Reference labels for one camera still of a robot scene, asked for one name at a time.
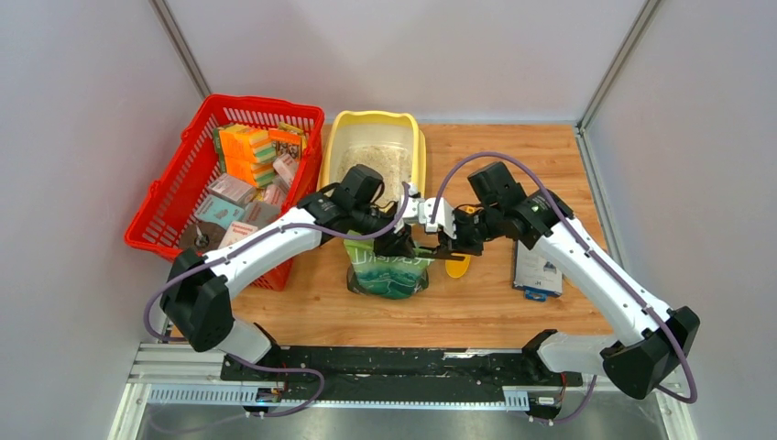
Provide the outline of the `yellow litter scoop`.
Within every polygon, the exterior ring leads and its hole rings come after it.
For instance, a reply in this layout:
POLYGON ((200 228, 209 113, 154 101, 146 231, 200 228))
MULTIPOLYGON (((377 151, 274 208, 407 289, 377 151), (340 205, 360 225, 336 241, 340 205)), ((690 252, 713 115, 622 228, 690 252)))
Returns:
MULTIPOLYGON (((462 211, 465 214, 474 214, 476 212, 476 206, 461 204, 456 207, 456 210, 462 211)), ((469 270, 471 259, 471 255, 454 252, 445 262, 446 274, 452 279, 462 278, 469 270)))

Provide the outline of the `black bag sealing clip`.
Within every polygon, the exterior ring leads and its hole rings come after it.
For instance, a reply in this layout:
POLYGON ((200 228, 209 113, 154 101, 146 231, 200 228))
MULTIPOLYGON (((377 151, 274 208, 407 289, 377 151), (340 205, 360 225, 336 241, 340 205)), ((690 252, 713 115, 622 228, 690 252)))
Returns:
POLYGON ((451 261, 464 261, 467 255, 453 252, 446 247, 416 247, 415 257, 423 259, 441 259, 451 261))

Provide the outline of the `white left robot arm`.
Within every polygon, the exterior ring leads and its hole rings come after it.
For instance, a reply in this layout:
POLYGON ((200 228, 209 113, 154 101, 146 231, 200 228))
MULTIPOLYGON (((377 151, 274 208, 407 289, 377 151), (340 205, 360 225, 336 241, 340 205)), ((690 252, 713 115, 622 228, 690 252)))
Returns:
POLYGON ((374 200, 384 187, 375 170, 356 165, 340 182, 302 197, 270 225, 233 245, 204 254, 182 251, 155 296, 160 310, 180 331, 178 341, 196 352, 219 349, 236 355, 258 380, 274 377, 280 365, 278 352, 257 325, 234 316, 233 299, 270 270, 335 237, 401 238, 406 212, 421 196, 414 184, 404 182, 399 200, 383 212, 374 200))

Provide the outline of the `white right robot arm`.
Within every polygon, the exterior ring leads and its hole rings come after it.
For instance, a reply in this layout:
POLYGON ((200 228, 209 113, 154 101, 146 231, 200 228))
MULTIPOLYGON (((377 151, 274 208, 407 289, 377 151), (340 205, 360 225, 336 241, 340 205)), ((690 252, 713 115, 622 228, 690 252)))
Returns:
POLYGON ((700 326, 688 306, 672 308, 635 281, 586 232, 573 211, 544 185, 527 194, 506 164, 494 162, 469 175, 478 210, 454 209, 436 195, 425 206, 424 227, 440 240, 439 249, 481 255, 484 243, 507 237, 552 263, 607 320, 610 335, 568 335, 545 330, 522 349, 522 370, 534 383, 557 373, 601 375, 633 399, 661 390, 662 382, 683 369, 689 393, 697 398, 687 356, 700 326))

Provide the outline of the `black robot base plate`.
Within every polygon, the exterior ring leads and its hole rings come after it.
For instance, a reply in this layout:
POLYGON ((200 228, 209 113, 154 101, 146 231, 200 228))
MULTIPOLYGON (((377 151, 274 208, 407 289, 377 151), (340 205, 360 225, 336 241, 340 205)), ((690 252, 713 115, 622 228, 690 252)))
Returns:
POLYGON ((280 385, 285 402, 306 400, 317 390, 323 401, 487 403, 504 388, 579 387, 578 373, 534 367, 518 349, 400 348, 356 346, 273 347, 257 371, 225 357, 225 381, 280 385))

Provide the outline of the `green cat litter bag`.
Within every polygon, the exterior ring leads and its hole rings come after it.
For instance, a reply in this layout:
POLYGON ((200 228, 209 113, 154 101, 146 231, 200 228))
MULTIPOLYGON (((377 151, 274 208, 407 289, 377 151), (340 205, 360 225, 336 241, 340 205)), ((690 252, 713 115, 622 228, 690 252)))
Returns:
POLYGON ((344 245, 350 260, 346 288, 351 292, 403 300, 429 286, 430 258, 378 256, 372 240, 345 240, 344 245))

